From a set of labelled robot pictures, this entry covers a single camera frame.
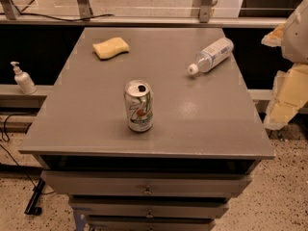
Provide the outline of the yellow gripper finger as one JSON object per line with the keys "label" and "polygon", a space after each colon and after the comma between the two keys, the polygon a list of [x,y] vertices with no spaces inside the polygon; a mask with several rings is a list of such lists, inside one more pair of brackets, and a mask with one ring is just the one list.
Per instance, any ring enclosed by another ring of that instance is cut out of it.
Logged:
{"label": "yellow gripper finger", "polygon": [[274,77],[272,98],[266,110],[264,126],[280,130],[308,102],[308,65],[294,64],[287,72],[278,71]]}
{"label": "yellow gripper finger", "polygon": [[265,35],[261,43],[269,47],[280,47],[282,45],[285,24],[280,24],[273,31]]}

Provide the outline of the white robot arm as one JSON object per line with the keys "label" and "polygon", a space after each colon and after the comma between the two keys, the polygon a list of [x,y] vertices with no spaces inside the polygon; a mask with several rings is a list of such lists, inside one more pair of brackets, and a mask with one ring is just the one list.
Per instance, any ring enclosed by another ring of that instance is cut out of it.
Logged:
{"label": "white robot arm", "polygon": [[264,126],[280,130],[308,102],[308,0],[303,0],[287,21],[265,35],[261,43],[280,47],[284,59],[293,63],[274,77],[272,99],[266,110]]}

